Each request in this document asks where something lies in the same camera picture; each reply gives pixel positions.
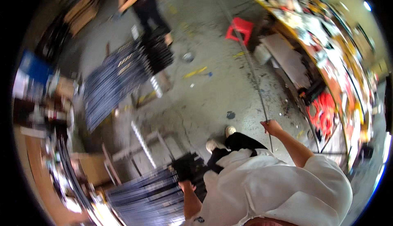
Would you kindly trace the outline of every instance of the red object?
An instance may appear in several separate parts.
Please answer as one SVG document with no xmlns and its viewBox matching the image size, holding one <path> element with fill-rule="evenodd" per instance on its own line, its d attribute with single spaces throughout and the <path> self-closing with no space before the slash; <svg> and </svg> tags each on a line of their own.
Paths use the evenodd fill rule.
<svg viewBox="0 0 393 226">
<path fill-rule="evenodd" d="M 226 32 L 226 39 L 232 39 L 235 41 L 239 41 L 236 36 L 232 35 L 233 29 L 237 30 L 240 33 L 244 34 L 244 45 L 248 44 L 248 40 L 251 37 L 252 28 L 254 27 L 254 23 L 240 19 L 239 17 L 234 17 L 232 20 L 232 24 L 229 26 L 228 31 Z"/>
<path fill-rule="evenodd" d="M 317 129 L 320 129 L 324 136 L 330 135 L 333 131 L 335 108 L 333 97 L 329 93 L 322 92 L 311 104 L 316 109 L 316 114 L 311 116 L 310 106 L 307 107 L 307 113 L 310 117 L 311 123 Z"/>
<path fill-rule="evenodd" d="M 324 135 L 329 135 L 333 130 L 333 115 L 324 112 L 321 115 L 321 130 Z"/>
</svg>

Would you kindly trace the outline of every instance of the hand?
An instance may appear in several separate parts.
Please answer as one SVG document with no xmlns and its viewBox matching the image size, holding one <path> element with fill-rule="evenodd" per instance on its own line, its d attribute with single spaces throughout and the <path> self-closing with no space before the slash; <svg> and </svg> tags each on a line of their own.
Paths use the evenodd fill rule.
<svg viewBox="0 0 393 226">
<path fill-rule="evenodd" d="M 263 121 L 261 125 L 265 128 L 265 133 L 269 133 L 275 137 L 277 137 L 277 134 L 282 130 L 281 126 L 275 120 Z"/>
<path fill-rule="evenodd" d="M 119 20 L 123 16 L 124 12 L 121 12 L 120 9 L 114 13 L 111 17 L 112 20 Z"/>
<path fill-rule="evenodd" d="M 189 180 L 179 182 L 179 186 L 182 189 L 183 193 L 185 189 L 189 189 L 189 188 L 191 188 L 193 191 L 196 190 L 196 186 L 192 185 Z"/>
</svg>

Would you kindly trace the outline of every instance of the wrist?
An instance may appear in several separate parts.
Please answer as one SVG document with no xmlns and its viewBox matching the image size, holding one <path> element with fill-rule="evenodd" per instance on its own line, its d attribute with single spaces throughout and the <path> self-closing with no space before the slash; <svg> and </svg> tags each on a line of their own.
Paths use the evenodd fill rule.
<svg viewBox="0 0 393 226">
<path fill-rule="evenodd" d="M 273 136 L 277 137 L 278 139 L 280 139 L 280 137 L 282 137 L 283 134 L 285 134 L 285 130 L 277 130 Z"/>
</svg>

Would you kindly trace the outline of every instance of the glove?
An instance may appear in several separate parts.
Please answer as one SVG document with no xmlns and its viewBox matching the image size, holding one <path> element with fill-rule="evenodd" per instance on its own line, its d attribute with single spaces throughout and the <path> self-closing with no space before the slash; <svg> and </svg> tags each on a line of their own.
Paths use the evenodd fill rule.
<svg viewBox="0 0 393 226">
<path fill-rule="evenodd" d="M 124 12 L 120 12 L 120 11 L 117 10 L 116 13 L 114 13 L 111 16 L 111 20 L 118 21 L 123 16 L 124 13 L 125 13 L 125 11 Z"/>
</svg>

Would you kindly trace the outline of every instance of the red plastic stool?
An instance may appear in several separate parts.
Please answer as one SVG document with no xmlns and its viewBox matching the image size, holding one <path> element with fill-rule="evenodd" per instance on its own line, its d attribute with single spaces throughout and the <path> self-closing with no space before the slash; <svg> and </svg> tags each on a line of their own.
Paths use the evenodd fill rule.
<svg viewBox="0 0 393 226">
<path fill-rule="evenodd" d="M 235 41 L 239 41 L 239 39 L 236 36 L 232 35 L 233 29 L 236 29 L 238 32 L 244 34 L 244 45 L 248 44 L 248 40 L 251 37 L 251 32 L 252 28 L 254 26 L 254 23 L 240 19 L 239 17 L 234 17 L 232 20 L 231 25 L 228 28 L 228 31 L 226 32 L 226 39 L 233 39 Z"/>
</svg>

